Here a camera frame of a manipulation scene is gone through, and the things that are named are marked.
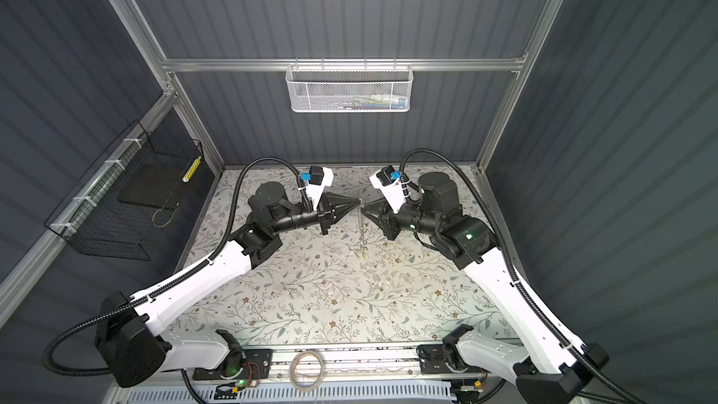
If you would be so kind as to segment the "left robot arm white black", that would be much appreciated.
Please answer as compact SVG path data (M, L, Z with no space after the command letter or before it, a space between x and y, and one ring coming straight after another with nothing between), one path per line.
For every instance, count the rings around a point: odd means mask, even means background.
M239 341L226 329L172 336L173 322L211 292L257 269L280 247L280 233L319 226L326 234L357 208L359 199L321 192L308 209L288 200L280 183L260 185L249 198L246 223L234 231L217 256L207 255L170 280L145 289L147 302L99 324L95 346L116 383L129 388L157 372L208 370L224 379L249 375Z

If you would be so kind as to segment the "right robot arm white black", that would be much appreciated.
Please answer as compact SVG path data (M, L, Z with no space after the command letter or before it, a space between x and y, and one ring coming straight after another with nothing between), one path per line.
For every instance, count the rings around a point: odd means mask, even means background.
M540 321L518 288L524 280L503 256L488 225L463 212L449 175L429 172L418 181L419 198L409 199L409 182L392 166L370 176L383 195L362 213L393 241L403 231L429 237L431 245L488 295L520 340L488 338L462 324L442 340L447 368L481 368L516 386L527 403L573 403L593 376Z

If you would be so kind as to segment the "items in white basket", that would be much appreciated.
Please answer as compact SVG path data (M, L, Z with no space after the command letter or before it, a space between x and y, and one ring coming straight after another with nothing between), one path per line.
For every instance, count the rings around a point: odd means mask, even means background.
M409 97L405 95L356 95L330 101L327 106L336 110L356 111L403 111L409 108Z

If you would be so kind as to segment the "yellow marker in black basket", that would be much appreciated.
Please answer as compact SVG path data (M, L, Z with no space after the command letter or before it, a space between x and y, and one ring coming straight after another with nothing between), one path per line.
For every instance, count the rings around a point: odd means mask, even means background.
M187 170L181 177L181 181L183 183L189 183L189 181L192 179L192 177L194 177L194 174L196 173L196 170L198 170L201 163L202 163L202 156L199 155L198 157L196 157L196 159L194 159L192 164L190 164L190 166L188 166Z

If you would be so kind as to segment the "tape roll clear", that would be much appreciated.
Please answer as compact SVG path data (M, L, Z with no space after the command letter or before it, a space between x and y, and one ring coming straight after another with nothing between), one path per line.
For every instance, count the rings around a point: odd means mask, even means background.
M316 390L325 379L325 361L316 351L304 351L292 360L288 377L291 386L300 392L310 393Z

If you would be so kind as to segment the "black pad in basket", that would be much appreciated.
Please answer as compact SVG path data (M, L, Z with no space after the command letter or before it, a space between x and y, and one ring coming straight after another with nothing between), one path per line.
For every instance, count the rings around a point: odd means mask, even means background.
M121 189L118 201L151 209L175 211L189 183L183 183L183 172L159 165L145 165L133 174Z

